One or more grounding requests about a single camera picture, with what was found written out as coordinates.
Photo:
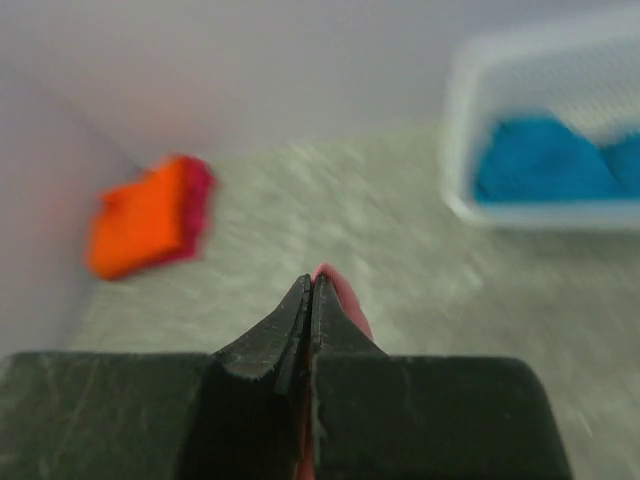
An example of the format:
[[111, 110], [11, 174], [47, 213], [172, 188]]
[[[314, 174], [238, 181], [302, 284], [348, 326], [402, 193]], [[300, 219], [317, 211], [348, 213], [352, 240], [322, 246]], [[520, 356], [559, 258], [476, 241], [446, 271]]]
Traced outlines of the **salmon pink t-shirt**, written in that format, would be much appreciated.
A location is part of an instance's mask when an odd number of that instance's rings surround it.
[[[362, 311], [358, 297], [348, 280], [329, 263], [322, 263], [312, 275], [313, 281], [318, 277], [326, 276], [333, 285], [343, 311], [350, 320], [364, 333], [369, 339], [373, 339], [370, 324]], [[305, 450], [304, 457], [297, 468], [297, 480], [314, 480], [313, 468], [313, 438], [311, 426], [311, 409], [308, 409], [305, 431]]]

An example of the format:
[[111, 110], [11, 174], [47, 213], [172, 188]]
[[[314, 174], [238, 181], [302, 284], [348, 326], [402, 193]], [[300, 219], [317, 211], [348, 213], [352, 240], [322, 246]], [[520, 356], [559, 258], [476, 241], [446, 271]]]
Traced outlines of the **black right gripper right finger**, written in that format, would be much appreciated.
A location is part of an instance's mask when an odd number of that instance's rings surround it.
[[311, 315], [311, 427], [319, 479], [569, 479], [546, 391], [505, 356], [390, 355], [326, 277]]

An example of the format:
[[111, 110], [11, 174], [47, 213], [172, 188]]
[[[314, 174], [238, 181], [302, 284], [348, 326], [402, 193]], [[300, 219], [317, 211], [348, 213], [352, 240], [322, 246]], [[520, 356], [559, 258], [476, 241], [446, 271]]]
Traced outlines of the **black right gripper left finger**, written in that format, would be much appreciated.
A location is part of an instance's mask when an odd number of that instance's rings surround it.
[[27, 352], [1, 364], [5, 479], [292, 479], [311, 281], [214, 353]]

